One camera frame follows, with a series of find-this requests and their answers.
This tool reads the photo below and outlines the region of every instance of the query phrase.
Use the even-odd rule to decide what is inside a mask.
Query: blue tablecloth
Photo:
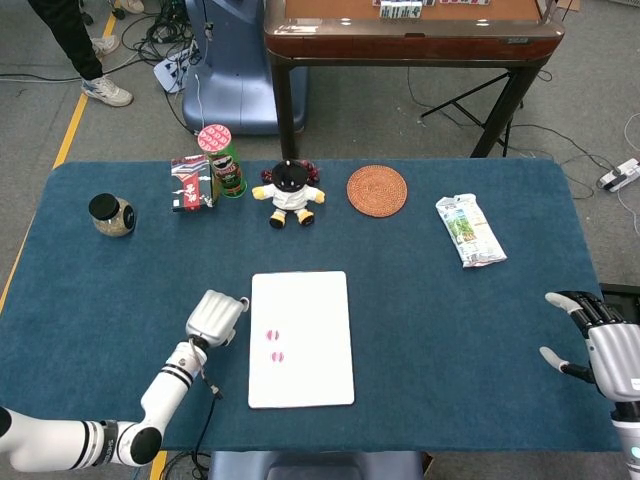
[[[72,163],[51,174],[0,317],[0,404],[41,418],[136,421],[139,399],[207,288],[251,294],[257,272],[344,270],[356,400],[352,406],[251,410],[249,315],[207,370],[225,399],[203,448],[218,450],[609,450],[608,403],[540,357],[587,359],[548,291],[597,291],[560,167],[546,160],[402,160],[404,208],[371,219],[345,185],[368,161],[321,161],[316,224],[269,227],[250,193],[213,211],[173,213],[168,162]],[[245,162],[250,185],[272,165]],[[138,213],[132,235],[97,232],[93,195]],[[463,270],[434,208],[475,193],[509,259]],[[313,308],[314,292],[309,292]],[[191,448],[210,392],[179,407],[164,447]]]

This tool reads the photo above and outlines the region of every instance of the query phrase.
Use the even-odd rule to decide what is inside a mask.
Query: round rattan coaster
[[[388,217],[407,200],[407,183],[393,168],[368,165],[347,183],[347,196],[356,210],[372,217]]]

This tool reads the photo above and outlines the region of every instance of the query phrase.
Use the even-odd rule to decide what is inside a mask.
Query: green can
[[[198,145],[209,159],[213,174],[220,180],[222,194],[241,197],[247,190],[247,181],[236,160],[229,129],[216,124],[204,127],[198,134]]]

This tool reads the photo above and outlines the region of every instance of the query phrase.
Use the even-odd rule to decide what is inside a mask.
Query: table
[[[40,418],[142,418],[139,399],[207,288],[251,294],[257,272],[343,270],[349,289],[352,406],[251,410],[249,316],[207,371],[225,394],[203,450],[615,450],[609,403],[554,372],[548,344],[586,363],[571,320],[545,292],[597,291],[559,166],[538,159],[398,160],[409,197],[373,220],[345,195],[366,161],[322,161],[316,223],[269,227],[269,202],[223,198],[171,212],[168,162],[71,163],[49,178],[0,317],[0,405]],[[250,186],[266,162],[244,162]],[[133,234],[93,227],[107,191],[138,212]],[[463,270],[434,208],[473,192],[509,256]],[[313,305],[313,292],[309,292]],[[164,448],[193,447],[210,403],[194,386]]]
[[[536,0],[423,7],[420,19],[379,19],[371,0],[266,0],[284,158],[297,158],[289,72],[309,66],[506,68],[509,79],[471,157],[486,157],[564,35]]]

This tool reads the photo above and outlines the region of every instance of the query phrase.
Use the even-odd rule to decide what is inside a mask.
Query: black pants
[[[87,30],[82,23],[78,0],[28,0],[38,16],[51,29],[73,67],[85,80],[102,76]]]

